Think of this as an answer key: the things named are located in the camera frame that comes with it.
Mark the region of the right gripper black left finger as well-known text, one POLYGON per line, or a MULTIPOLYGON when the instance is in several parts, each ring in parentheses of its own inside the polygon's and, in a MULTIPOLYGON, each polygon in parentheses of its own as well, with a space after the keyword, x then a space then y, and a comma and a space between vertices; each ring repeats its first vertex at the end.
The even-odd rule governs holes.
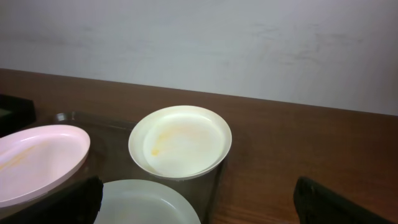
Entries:
POLYGON ((103 182, 92 176, 1 220, 1 224, 93 224, 101 208, 103 182))

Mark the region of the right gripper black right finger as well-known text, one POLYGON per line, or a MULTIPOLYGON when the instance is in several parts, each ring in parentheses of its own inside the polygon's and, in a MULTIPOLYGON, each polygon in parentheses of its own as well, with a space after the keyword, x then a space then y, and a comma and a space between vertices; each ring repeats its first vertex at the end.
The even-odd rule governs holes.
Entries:
POLYGON ((299 177, 294 205, 300 224, 392 224, 307 177, 299 177))

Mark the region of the pale green plate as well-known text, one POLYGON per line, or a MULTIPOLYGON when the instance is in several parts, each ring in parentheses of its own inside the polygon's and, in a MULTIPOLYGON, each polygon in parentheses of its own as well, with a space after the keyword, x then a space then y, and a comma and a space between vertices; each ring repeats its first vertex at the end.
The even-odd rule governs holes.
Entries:
POLYGON ((95 224, 200 224, 191 204, 178 192, 148 180, 104 184, 95 224))

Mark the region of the pink plate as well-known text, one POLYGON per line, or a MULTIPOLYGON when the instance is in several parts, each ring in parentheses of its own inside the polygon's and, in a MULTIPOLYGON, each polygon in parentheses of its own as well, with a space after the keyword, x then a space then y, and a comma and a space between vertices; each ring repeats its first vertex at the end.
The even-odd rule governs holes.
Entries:
POLYGON ((81 128, 54 124, 1 138, 1 207, 46 194, 85 162, 90 137, 81 128))

